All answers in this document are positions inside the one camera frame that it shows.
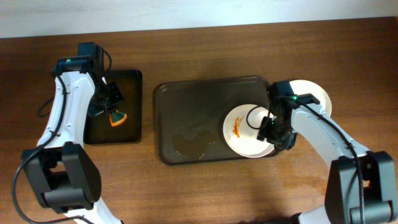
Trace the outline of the orange and green sponge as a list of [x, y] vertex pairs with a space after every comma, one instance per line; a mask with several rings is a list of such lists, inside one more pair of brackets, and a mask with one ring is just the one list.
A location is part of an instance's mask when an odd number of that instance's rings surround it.
[[127, 114], [120, 112], [119, 110], [112, 112], [109, 116], [109, 122], [112, 127], [116, 127], [123, 124], [125, 120], [127, 120]]

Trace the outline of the white plate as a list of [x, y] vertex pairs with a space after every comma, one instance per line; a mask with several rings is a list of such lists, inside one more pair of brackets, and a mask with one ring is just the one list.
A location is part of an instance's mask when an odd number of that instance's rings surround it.
[[331, 116], [332, 104], [328, 93], [319, 85], [308, 80], [290, 81], [290, 86], [296, 95], [312, 94], [320, 101], [326, 113]]
[[223, 122], [223, 137], [227, 145], [240, 156], [258, 158], [271, 154], [274, 146], [257, 140], [258, 130], [268, 109], [253, 104], [239, 105], [232, 109]]

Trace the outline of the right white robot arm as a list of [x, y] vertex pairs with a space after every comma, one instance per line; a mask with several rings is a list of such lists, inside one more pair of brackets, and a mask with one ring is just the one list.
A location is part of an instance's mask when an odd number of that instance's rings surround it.
[[298, 213], [292, 223], [391, 223], [397, 220], [394, 161], [355, 141], [327, 114], [311, 93], [294, 93], [290, 82], [267, 89], [268, 110], [257, 139], [276, 151], [292, 148], [302, 135], [329, 167], [324, 204]]

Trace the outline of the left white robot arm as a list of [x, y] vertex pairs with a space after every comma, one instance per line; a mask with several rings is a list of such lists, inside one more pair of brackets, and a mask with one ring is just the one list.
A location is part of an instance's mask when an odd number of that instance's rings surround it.
[[45, 131], [35, 149], [25, 150], [13, 179], [25, 173], [43, 208], [64, 214], [64, 221], [120, 223], [101, 198], [101, 176], [83, 148], [87, 117], [115, 115], [113, 126], [124, 122], [118, 104], [124, 98], [104, 58], [109, 54], [94, 42], [78, 45], [75, 57], [61, 58], [52, 72], [55, 96]]

